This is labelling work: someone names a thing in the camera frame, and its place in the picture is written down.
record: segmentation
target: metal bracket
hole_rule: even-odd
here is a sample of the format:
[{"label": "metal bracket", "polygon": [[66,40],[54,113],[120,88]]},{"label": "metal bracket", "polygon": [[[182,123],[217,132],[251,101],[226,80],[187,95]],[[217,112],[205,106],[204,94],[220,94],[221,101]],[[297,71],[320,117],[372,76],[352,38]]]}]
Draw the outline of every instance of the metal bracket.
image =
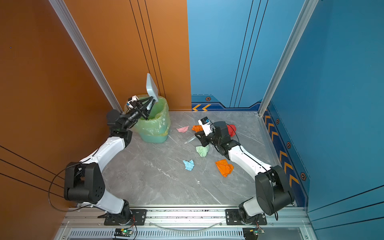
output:
[{"label": "metal bracket", "polygon": [[[240,215],[238,213],[238,209],[226,209],[225,210],[225,215],[226,215],[226,220],[227,220],[227,225],[248,225],[248,224],[243,224]],[[249,225],[266,225],[266,217],[263,214],[258,214],[256,215],[255,220],[249,224]]]},{"label": "metal bracket", "polygon": [[[147,210],[146,209],[131,209],[132,216],[135,217],[135,225],[136,226],[143,226],[145,223],[145,219],[147,217]],[[104,221],[105,226],[116,226],[116,222],[112,218],[106,218]],[[132,221],[127,222],[125,226],[131,226]]]}]

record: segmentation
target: yellow chevron stripe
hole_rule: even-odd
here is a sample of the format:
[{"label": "yellow chevron stripe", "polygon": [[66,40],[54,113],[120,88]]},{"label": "yellow chevron stripe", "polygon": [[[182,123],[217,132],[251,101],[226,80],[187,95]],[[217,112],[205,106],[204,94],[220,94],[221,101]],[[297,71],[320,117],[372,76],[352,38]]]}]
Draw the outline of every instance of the yellow chevron stripe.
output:
[{"label": "yellow chevron stripe", "polygon": [[271,118],[271,116],[265,116],[265,125],[266,125],[266,119]]},{"label": "yellow chevron stripe", "polygon": [[283,151],[280,151],[280,162],[281,162],[281,156],[282,156],[282,155],[284,155],[284,156],[288,157],[288,156],[287,156],[287,154],[286,154],[285,152],[283,152]]},{"label": "yellow chevron stripe", "polygon": [[196,108],[198,108],[198,107],[200,107],[201,106],[201,104],[198,104],[198,105],[196,105],[194,108],[192,108],[193,110],[195,110],[196,112],[198,111]]},{"label": "yellow chevron stripe", "polygon": [[292,180],[294,180],[295,182],[297,182],[297,184],[300,184],[299,183],[299,180],[297,180],[294,176],[292,176],[291,174],[289,175],[289,185],[292,187]]},{"label": "yellow chevron stripe", "polygon": [[204,111],[208,111],[208,110],[207,110],[207,107],[209,107],[209,106],[211,106],[211,104],[208,104],[207,106],[203,107],[203,110],[204,110]]},{"label": "yellow chevron stripe", "polygon": [[292,165],[290,165],[289,163],[285,162],[285,163],[284,163],[284,172],[285,172],[285,173],[287,173],[287,167],[289,167],[290,169],[293,170]]},{"label": "yellow chevron stripe", "polygon": [[274,125],[272,123],[268,123],[268,132],[270,132],[271,126],[274,127]]},{"label": "yellow chevron stripe", "polygon": [[277,134],[277,132],[272,131],[272,142],[273,142],[273,136],[274,136],[274,135],[279,136],[279,135]]}]

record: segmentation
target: green plastic bag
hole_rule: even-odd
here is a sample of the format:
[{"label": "green plastic bag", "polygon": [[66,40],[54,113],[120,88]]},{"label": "green plastic bag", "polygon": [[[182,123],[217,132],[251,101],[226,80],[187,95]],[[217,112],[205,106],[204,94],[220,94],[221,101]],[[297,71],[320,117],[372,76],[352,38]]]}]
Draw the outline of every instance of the green plastic bag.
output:
[{"label": "green plastic bag", "polygon": [[[147,98],[148,95],[138,95],[139,99]],[[145,142],[162,143],[168,138],[170,128],[169,107],[167,100],[159,96],[159,101],[154,104],[148,120],[141,118],[131,128],[133,132],[139,133]]]}]

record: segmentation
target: white robotic arm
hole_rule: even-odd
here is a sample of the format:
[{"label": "white robotic arm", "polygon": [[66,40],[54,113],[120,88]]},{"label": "white robotic arm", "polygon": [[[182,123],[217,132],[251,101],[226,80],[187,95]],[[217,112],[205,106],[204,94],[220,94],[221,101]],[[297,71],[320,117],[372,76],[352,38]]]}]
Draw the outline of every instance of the white robotic arm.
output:
[{"label": "white robotic arm", "polygon": [[103,145],[79,162],[71,162],[65,170],[64,198],[66,200],[90,204],[102,209],[106,214],[100,216],[112,219],[111,222],[124,225],[131,219],[128,201],[115,197],[105,190],[101,172],[109,161],[131,141],[129,128],[143,117],[148,119],[154,97],[138,99],[133,96],[126,114],[111,110],[107,114],[110,135]]},{"label": "white robotic arm", "polygon": [[272,215],[295,200],[285,172],[280,166],[272,167],[247,152],[239,142],[230,138],[225,122],[211,123],[207,117],[198,122],[203,131],[195,133],[195,136],[203,147],[212,144],[220,154],[237,163],[255,178],[256,197],[239,205],[239,215],[243,223],[252,223],[256,216],[263,212]]}]

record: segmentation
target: vent grille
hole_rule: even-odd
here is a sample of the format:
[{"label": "vent grille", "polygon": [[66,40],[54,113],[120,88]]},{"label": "vent grille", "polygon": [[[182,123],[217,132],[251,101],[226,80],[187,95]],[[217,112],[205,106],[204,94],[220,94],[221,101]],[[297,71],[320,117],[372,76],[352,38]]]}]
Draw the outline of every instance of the vent grille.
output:
[{"label": "vent grille", "polygon": [[[114,228],[73,228],[70,239],[113,239]],[[242,228],[214,228],[207,231],[172,231],[161,228],[138,228],[136,240],[140,239],[244,239]]]}]

